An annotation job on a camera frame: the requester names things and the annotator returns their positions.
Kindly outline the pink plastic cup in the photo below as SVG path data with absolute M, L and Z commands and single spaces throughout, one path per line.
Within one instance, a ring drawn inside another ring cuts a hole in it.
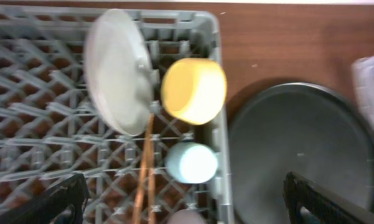
M 195 210 L 179 210 L 168 219 L 167 224 L 206 224 L 206 222 Z

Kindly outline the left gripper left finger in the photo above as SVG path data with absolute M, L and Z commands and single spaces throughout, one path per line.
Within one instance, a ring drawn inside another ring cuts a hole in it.
M 27 203 L 0 215 L 0 224 L 83 223 L 90 195 L 83 174 L 75 174 Z

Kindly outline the yellow bowl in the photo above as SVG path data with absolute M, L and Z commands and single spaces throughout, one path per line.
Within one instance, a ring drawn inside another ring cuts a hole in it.
M 202 125 L 221 111 L 227 95 L 222 66 L 207 58 L 183 58 L 166 71 L 161 101 L 167 113 L 183 122 Z

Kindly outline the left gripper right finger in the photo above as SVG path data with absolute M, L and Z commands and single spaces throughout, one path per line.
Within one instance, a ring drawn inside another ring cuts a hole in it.
M 288 172 L 283 184 L 284 203 L 292 224 L 374 224 L 374 213 L 295 172 Z

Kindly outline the blue plastic cup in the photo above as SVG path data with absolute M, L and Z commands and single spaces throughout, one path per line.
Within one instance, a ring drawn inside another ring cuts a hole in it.
M 214 151 L 200 143 L 179 142 L 167 153 L 167 173 L 183 184 L 200 184 L 210 180 L 217 172 L 218 159 Z

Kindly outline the wooden chopstick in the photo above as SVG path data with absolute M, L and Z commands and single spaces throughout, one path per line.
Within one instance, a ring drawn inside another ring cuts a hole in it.
M 154 170 L 154 149 L 152 142 L 148 140 L 147 143 L 147 168 L 148 168 L 148 224 L 156 223 L 156 215 L 154 212 L 154 203 L 155 203 L 155 170 Z
M 138 179 L 138 187 L 136 190 L 136 195 L 134 198 L 134 210 L 132 216 L 132 224 L 140 224 L 140 214 L 143 207 L 144 201 L 144 180 L 147 176 L 147 172 L 150 168 L 149 165 L 149 155 L 151 151 L 151 132 L 153 126 L 154 115 L 150 114 L 148 119 L 148 124 L 146 126 L 146 131 L 144 134 L 144 145 L 143 145 L 143 153 L 141 156 L 141 163 L 140 163 L 140 171 L 139 171 L 139 179 Z

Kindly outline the grey plate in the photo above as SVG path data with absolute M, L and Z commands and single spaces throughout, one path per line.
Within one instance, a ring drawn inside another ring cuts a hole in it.
M 115 131 L 144 132 L 157 75 L 137 25 L 121 9 L 109 9 L 91 25 L 83 71 L 97 113 Z

